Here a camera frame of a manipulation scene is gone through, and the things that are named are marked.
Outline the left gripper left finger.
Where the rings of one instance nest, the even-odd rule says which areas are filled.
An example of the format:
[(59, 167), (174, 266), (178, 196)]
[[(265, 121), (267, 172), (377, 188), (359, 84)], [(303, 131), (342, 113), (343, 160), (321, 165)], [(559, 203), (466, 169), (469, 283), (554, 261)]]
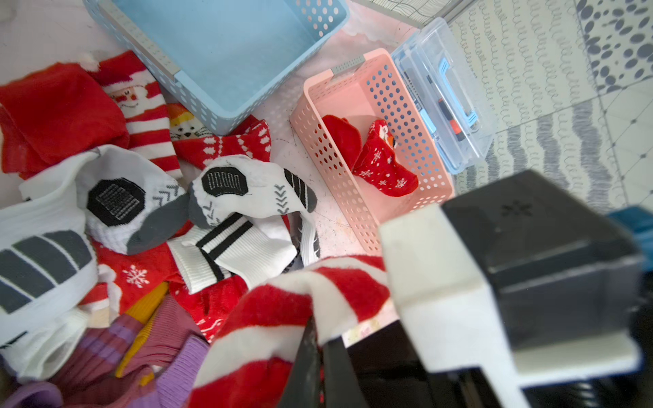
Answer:
[(317, 344), (315, 320), (310, 318), (277, 407), (318, 408), (321, 404), (320, 397), (321, 350)]

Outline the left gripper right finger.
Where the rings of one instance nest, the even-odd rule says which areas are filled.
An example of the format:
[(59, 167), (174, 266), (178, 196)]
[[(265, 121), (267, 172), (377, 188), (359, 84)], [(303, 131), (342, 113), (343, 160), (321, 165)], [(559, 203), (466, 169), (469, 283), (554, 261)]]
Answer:
[(335, 338), (323, 346), (322, 363), (327, 408), (367, 407), (342, 338)]

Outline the red white striped sock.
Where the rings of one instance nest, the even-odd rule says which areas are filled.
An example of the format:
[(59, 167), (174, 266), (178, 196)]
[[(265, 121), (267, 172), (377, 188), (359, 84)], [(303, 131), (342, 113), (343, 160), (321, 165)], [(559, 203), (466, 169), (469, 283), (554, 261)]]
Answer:
[(191, 407), (275, 407), (309, 321), (318, 345), (373, 318), (389, 299), (384, 260), (325, 258), (247, 292), (214, 335)]

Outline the red snowflake sock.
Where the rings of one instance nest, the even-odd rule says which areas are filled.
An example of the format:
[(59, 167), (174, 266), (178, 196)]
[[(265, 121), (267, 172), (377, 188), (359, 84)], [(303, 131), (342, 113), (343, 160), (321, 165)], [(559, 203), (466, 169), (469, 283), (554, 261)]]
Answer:
[(398, 163), (394, 136), (385, 120), (376, 120), (352, 173), (388, 197), (404, 197), (418, 188), (418, 177)]

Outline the red fleece sock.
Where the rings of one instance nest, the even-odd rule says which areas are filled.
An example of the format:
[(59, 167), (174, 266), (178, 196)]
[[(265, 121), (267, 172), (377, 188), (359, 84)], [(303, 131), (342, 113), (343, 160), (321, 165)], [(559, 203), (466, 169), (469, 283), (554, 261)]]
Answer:
[(2, 171), (24, 179), (98, 146), (129, 146), (120, 108), (73, 63), (3, 85), (1, 135)]

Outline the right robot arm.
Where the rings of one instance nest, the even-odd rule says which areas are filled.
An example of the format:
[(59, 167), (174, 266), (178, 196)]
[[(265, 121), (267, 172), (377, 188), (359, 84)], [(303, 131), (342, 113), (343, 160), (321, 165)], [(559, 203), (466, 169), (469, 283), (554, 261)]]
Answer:
[(651, 406), (649, 210), (525, 171), (379, 236), (399, 319), (350, 348), (370, 407)]

